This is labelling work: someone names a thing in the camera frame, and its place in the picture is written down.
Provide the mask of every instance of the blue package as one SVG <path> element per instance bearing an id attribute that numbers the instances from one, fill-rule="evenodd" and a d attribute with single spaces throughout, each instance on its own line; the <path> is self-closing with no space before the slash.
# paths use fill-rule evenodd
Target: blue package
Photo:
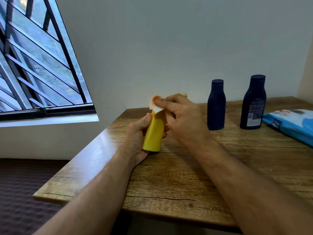
<path id="1" fill-rule="evenodd" d="M 265 114 L 263 122 L 313 146 L 313 111 L 311 110 L 277 110 Z"/>

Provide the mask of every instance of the window sill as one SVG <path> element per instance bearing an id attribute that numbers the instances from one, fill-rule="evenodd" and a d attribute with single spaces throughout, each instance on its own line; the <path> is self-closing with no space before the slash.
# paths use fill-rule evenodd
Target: window sill
<path id="1" fill-rule="evenodd" d="M 0 122 L 0 127 L 31 126 L 45 124 L 69 124 L 69 123 L 83 123 L 96 121 L 99 121 L 97 114 L 89 114 L 89 115 L 75 115 L 61 117 L 47 117 L 29 120 L 2 121 Z"/>

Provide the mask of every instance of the wood grain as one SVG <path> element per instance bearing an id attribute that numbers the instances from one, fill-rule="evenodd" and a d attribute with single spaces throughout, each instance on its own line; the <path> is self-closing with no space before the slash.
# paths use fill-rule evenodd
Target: wood grain
<path id="1" fill-rule="evenodd" d="M 313 204 L 313 149 L 265 125 L 257 130 L 240 129 L 241 104 L 227 102 L 225 128 L 211 133 L 234 157 Z M 206 118 L 206 104 L 200 106 Z M 313 110 L 313 105 L 294 97 L 267 100 L 266 112 L 280 109 Z M 148 108 L 126 110 L 33 196 L 70 201 L 111 159 L 124 140 L 128 124 L 147 112 Z M 123 208 L 237 227 L 211 180 L 170 132 L 161 151 L 149 155 L 134 169 Z"/>

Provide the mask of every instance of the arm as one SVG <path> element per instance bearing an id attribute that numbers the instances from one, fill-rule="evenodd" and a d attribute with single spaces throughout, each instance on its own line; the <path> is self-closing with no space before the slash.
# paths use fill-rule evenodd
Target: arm
<path id="1" fill-rule="evenodd" d="M 213 181 L 244 234 L 312 234 L 312 206 L 232 157 L 209 134 L 196 104 L 179 94 L 156 104 L 167 109 L 174 137 Z"/>
<path id="2" fill-rule="evenodd" d="M 151 122 L 147 114 L 130 124 L 121 148 L 92 181 L 45 223 L 35 235 L 110 234 L 122 208 L 133 168 L 148 152 L 142 150 L 144 130 Z"/>

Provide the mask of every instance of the window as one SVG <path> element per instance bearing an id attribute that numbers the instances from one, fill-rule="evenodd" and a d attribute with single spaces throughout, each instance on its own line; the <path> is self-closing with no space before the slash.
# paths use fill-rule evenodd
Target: window
<path id="1" fill-rule="evenodd" d="M 95 113 L 55 0 L 0 0 L 0 120 Z"/>

